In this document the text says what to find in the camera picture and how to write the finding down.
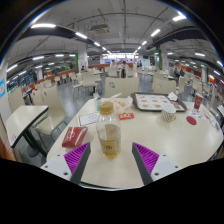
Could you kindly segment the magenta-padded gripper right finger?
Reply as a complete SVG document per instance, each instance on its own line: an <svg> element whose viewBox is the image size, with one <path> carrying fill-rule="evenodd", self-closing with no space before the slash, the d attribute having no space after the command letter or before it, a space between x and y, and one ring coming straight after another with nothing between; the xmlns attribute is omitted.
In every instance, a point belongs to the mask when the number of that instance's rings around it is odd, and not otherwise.
<svg viewBox="0 0 224 224"><path fill-rule="evenodd" d="M135 142L132 143L132 154L144 185L150 184L182 169L182 167L168 155L159 155Z"/></svg>

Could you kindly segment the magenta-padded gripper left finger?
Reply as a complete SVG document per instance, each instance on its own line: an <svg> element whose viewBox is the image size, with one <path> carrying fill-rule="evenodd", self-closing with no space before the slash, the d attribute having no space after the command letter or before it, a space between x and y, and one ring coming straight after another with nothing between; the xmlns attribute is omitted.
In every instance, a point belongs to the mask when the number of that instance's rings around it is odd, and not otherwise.
<svg viewBox="0 0 224 224"><path fill-rule="evenodd" d="M42 166L42 169L79 184L90 153L90 144L85 143L64 155L58 154L52 157Z"/></svg>

